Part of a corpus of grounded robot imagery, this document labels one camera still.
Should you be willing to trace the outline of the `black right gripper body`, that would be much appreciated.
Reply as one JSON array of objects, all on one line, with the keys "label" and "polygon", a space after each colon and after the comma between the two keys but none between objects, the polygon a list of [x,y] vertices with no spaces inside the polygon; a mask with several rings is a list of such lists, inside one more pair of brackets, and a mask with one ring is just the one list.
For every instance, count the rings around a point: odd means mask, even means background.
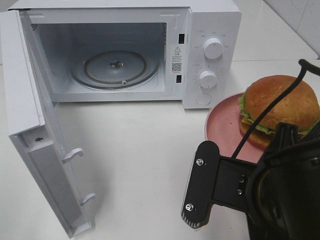
[{"label": "black right gripper body", "polygon": [[320,137],[279,123],[246,185],[251,240],[320,238]]}]

